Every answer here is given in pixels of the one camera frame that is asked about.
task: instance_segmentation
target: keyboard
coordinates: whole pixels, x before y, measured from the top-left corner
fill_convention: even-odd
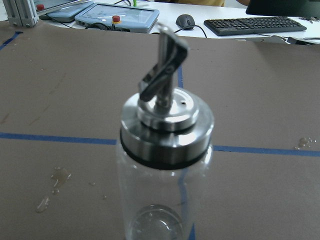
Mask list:
[[[211,19],[203,23],[217,36],[304,31],[307,28],[285,16]]]

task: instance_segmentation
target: water spill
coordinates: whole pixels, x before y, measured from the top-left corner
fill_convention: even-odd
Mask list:
[[[50,201],[49,197],[44,196],[40,204],[36,207],[35,211],[37,213],[42,213],[43,211],[45,211],[48,208],[49,201]]]
[[[56,195],[59,193],[61,186],[70,179],[71,172],[69,172],[64,167],[63,168],[55,167],[54,171],[55,171],[54,174],[51,176],[51,179],[55,180],[52,193]]]
[[[302,148],[311,148],[311,144],[315,144],[317,140],[311,137],[302,137],[299,140],[298,146],[295,146],[295,150],[301,150]]]

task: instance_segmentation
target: blue tape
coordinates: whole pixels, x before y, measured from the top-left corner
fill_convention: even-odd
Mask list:
[[[184,78],[183,78],[183,75],[182,75],[182,66],[180,65],[178,67],[178,87],[179,88],[184,88]]]
[[[249,154],[271,154],[271,155],[290,155],[305,157],[320,157],[320,151],[309,150],[289,150],[276,148],[259,148],[259,147],[243,147],[243,146],[213,146],[214,151],[232,152],[232,153],[249,153]]]
[[[115,139],[16,134],[16,133],[5,133],[5,132],[0,132],[0,139],[47,141],[47,142],[77,143],[77,144],[101,144],[101,145],[116,145],[117,143],[117,140]]]
[[[5,41],[1,46],[0,50],[2,50],[5,46],[7,46],[9,43],[11,43],[16,37],[18,37],[19,34],[22,34],[23,31],[16,31],[15,34],[9,38],[7,41]]]
[[[188,168],[182,169],[181,176],[178,179],[179,192],[181,196],[181,217],[183,221],[188,218],[188,192],[185,185],[185,177],[188,172]]]
[[[192,225],[192,229],[188,240],[196,240],[195,224]]]

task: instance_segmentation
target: black mouse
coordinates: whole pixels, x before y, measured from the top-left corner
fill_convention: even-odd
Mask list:
[[[195,20],[189,14],[182,14],[178,16],[178,18],[175,21],[175,24],[177,24],[178,27],[183,30],[192,30],[195,26]]]

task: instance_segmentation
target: tablet device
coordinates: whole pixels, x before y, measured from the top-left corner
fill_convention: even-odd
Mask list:
[[[33,0],[38,16],[58,11],[65,7],[88,2],[88,0]]]
[[[117,22],[113,16],[119,16]],[[104,24],[116,29],[134,33],[148,33],[157,22],[159,10],[122,6],[114,4],[95,3],[74,17],[78,25],[89,27],[92,24]]]
[[[70,23],[75,20],[75,16],[82,10],[94,4],[93,1],[79,3],[72,6],[67,6],[58,11],[47,13],[46,15],[39,16],[42,20],[53,20],[60,23]]]

